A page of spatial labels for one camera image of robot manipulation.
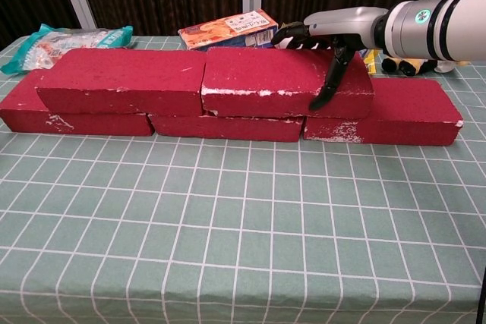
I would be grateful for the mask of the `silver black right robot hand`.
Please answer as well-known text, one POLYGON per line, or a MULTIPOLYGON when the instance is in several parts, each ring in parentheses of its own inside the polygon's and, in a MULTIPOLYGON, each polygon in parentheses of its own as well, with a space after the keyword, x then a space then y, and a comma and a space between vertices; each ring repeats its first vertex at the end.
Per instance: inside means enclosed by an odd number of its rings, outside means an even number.
POLYGON ((276 31, 271 43, 279 49, 333 49, 324 84, 309 104, 311 111, 317 111, 333 98, 356 52, 386 48, 387 19, 385 8, 344 8, 313 13, 302 22, 283 24, 276 31))

